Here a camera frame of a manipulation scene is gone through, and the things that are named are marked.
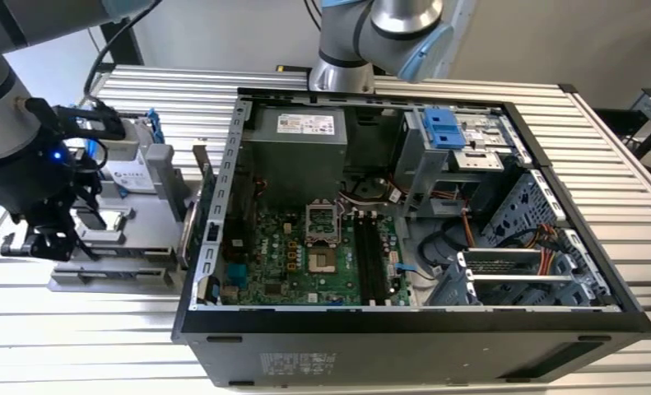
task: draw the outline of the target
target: ram slot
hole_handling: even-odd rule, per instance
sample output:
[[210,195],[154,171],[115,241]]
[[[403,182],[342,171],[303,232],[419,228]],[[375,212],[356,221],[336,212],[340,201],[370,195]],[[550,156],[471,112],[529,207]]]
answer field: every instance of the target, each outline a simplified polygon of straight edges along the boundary
[[374,300],[376,305],[384,305],[387,292],[382,242],[376,219],[370,216],[355,219],[355,253],[362,304],[370,305]]

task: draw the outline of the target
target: chip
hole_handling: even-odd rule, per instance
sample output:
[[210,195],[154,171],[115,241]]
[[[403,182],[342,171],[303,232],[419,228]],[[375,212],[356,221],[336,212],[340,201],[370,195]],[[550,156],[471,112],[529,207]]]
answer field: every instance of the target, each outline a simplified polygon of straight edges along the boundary
[[264,294],[266,295],[280,295],[282,294],[282,284],[264,284]]

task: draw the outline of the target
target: green circuit board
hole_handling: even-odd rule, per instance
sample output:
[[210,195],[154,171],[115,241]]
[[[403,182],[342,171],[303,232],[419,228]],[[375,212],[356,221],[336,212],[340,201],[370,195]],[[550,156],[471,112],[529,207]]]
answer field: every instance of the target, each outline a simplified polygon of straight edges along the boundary
[[[352,224],[351,216],[346,216],[340,225],[340,243],[335,249],[320,245],[308,247],[304,243],[306,211],[262,210],[256,219],[254,251],[247,263],[246,286],[236,295],[223,295],[223,303],[360,306]],[[387,244],[391,237],[395,240],[394,222],[383,218],[378,229],[383,246],[383,240]],[[392,244],[388,248],[400,256],[399,246],[395,242]],[[326,255],[327,264],[322,264]],[[388,268],[388,253],[384,253],[383,247],[382,256],[388,289],[392,268]],[[398,276],[398,279],[400,290],[388,299],[391,305],[408,305],[406,279],[403,276]]]

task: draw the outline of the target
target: white wall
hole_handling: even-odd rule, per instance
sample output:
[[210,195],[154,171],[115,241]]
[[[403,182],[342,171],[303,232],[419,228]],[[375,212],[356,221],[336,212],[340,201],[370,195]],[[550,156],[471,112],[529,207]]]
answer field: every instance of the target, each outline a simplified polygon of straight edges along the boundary
[[[302,0],[170,0],[136,35],[155,67],[267,72],[318,56]],[[627,107],[651,86],[651,0],[476,0],[450,78],[569,82]]]
[[147,66],[272,72],[318,59],[302,0],[170,0],[135,34]]
[[[93,37],[105,41],[100,29]],[[9,65],[32,96],[47,99],[49,105],[71,105],[83,97],[85,76],[97,51],[87,30],[7,53]]]
[[567,82],[629,107],[651,87],[651,0],[478,0],[450,78]]

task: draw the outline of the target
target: open computer tower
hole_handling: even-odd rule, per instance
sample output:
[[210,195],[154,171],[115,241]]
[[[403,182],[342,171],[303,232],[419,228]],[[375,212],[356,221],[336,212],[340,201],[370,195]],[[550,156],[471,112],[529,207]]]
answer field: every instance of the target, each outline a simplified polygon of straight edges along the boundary
[[511,103],[239,90],[184,243],[220,387],[547,382],[651,334]]

